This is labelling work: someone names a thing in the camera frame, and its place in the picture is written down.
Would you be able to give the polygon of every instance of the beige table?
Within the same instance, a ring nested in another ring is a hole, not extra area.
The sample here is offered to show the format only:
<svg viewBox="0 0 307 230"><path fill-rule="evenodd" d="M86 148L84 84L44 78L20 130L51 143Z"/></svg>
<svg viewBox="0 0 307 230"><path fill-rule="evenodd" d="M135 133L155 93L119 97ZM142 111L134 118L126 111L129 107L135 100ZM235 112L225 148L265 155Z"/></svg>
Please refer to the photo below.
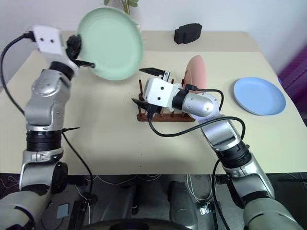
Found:
<svg viewBox="0 0 307 230"><path fill-rule="evenodd" d="M208 87L224 92L222 113L242 118L247 126L245 143L266 173L307 171L305 142L307 129L294 104L279 85L270 65L255 42L242 32L202 33L191 44L176 45L172 32L143 32L145 53L142 67L170 70L180 82L188 61L200 54L206 64ZM47 68L34 51L8 84L16 101L24 108L31 84ZM234 100L233 85L243 77L260 77L274 83L286 97L286 109L276 116L256 116ZM150 75L137 72L123 81L107 81L81 68L72 80L71 99L66 106L65 127L81 127L67 133L74 147L89 164L93 174L195 173L210 174L216 161L200 130L175 138L162 138L146 122L136 119L138 80ZM25 149L25 121L0 94L0 172L18 173ZM174 133L196 123L155 123L163 133ZM63 141L62 160L70 174L87 174Z"/></svg>

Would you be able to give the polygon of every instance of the blue plate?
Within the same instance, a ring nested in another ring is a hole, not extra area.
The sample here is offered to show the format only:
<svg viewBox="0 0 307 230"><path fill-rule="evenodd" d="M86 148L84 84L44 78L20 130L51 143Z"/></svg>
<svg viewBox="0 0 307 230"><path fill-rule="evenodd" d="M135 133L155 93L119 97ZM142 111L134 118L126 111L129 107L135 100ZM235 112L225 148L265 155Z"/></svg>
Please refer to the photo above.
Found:
<svg viewBox="0 0 307 230"><path fill-rule="evenodd" d="M283 93L275 85L261 78L238 80L234 92L240 106L256 115L276 115L286 107Z"/></svg>

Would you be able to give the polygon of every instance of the green plate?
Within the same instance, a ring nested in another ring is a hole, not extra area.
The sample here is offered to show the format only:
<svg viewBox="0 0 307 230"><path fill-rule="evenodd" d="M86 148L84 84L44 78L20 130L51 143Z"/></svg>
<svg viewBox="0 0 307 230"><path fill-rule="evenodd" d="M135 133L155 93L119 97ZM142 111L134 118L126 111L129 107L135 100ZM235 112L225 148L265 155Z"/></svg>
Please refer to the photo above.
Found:
<svg viewBox="0 0 307 230"><path fill-rule="evenodd" d="M108 80L133 75L142 61L143 44L137 24L120 10L97 8L78 26L81 58L96 64L92 72Z"/></svg>

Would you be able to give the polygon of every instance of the white wall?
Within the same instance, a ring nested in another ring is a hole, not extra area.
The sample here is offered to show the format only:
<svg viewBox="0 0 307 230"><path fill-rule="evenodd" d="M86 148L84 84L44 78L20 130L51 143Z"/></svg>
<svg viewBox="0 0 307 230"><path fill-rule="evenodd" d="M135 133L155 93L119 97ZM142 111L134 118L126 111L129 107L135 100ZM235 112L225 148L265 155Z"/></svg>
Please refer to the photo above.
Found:
<svg viewBox="0 0 307 230"><path fill-rule="evenodd" d="M75 30L103 0L0 0L0 50L33 24ZM246 31L258 43L276 72L307 41L307 0L140 0L131 10L142 30L174 30L200 23L204 31ZM5 71L12 76L32 50L17 45Z"/></svg>

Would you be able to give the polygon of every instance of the black cable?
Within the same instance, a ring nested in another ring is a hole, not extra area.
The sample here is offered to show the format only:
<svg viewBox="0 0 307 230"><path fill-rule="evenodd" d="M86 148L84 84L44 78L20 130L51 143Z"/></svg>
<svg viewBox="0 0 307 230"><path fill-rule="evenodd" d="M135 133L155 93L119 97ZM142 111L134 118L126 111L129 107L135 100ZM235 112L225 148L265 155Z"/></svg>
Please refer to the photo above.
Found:
<svg viewBox="0 0 307 230"><path fill-rule="evenodd" d="M150 128L153 130L153 132L161 137L165 137L165 138L169 138L169 137L177 137L177 136L180 136L182 134L186 134L188 132L191 132L191 131L194 131L195 129L198 129L200 127L203 127L203 126L206 126L206 125L209 125L209 124L212 124L214 122L217 122L217 121L224 121L224 120L235 120L235 121L238 121L241 123L242 125L242 134L241 134L241 139L244 138L244 135L245 135L245 124L244 122L238 118L238 117L235 117L235 116L223 116L223 117L219 117L219 118L216 118L216 119L213 119L213 120L210 120L210 121L207 121L207 122L204 122L204 123L201 123L197 126L194 126L192 128L189 128L187 130L184 130L184 131L181 131L181 132L178 132L178 133L173 133L173 134L163 134L163 133L160 133L159 131L157 131L153 124L152 124L152 119L148 119L148 123L149 123L149 126Z"/></svg>
<svg viewBox="0 0 307 230"><path fill-rule="evenodd" d="M90 191L89 193L92 194L92 189L93 189L93 174L92 171L90 170L90 168L88 167L88 165L85 163L85 161L82 159L82 157L79 155L79 153L77 152L77 150L75 150L75 148L71 145L71 143L68 141L67 137L65 136L64 133L62 133L63 137L65 138L67 144L69 145L69 147L72 149L72 151L77 155L77 157L79 158L79 160L81 160L81 162L83 163L83 165L86 167L88 173L90 174L91 177L91 181L90 181Z"/></svg>
<svg viewBox="0 0 307 230"><path fill-rule="evenodd" d="M224 94L222 91L220 90L210 90L210 89L199 89L197 88L196 91L201 91L201 92L218 92L220 95L221 95L221 103L220 103L220 107L219 107L219 110L221 111L222 109L222 106L223 106L223 102L224 102Z"/></svg>
<svg viewBox="0 0 307 230"><path fill-rule="evenodd" d="M220 160L216 161L215 166L213 168L213 172L212 172L212 185L211 185L212 186L212 193L213 193L213 199L214 199L214 202L215 202L215 206L217 208L218 213L220 214L220 217L221 217L221 219L222 219L222 221L225 225L225 228L226 228L226 230L230 230L230 228L229 228L229 226L228 226L228 224L225 220L225 217L222 213L222 210L221 210L219 204L217 203L216 194L215 194L215 172L216 172L216 168L217 168L217 165L219 164L219 162L220 162Z"/></svg>
<svg viewBox="0 0 307 230"><path fill-rule="evenodd" d="M62 225L63 221L64 221L64 218L62 218L61 223L60 223L55 229L53 229L53 230L59 229L59 227ZM48 229L46 229L46 227L44 226L44 223L43 223L43 220L42 220L42 219L40 219L40 223L41 223L41 225L42 225L42 227L43 227L44 230L48 230Z"/></svg>
<svg viewBox="0 0 307 230"><path fill-rule="evenodd" d="M21 41L22 39L26 38L26 34L23 34L21 36L19 36L18 38L12 40L2 51L1 56L0 56L0 78L1 78L1 83L2 86L6 92L6 94L8 95L10 101L15 105L15 107L24 115L24 110L20 107L20 105L13 99L10 91L8 90L6 84L5 84L5 79L4 79L4 73L3 73L3 61L4 61L4 56L6 54L6 52L17 42Z"/></svg>

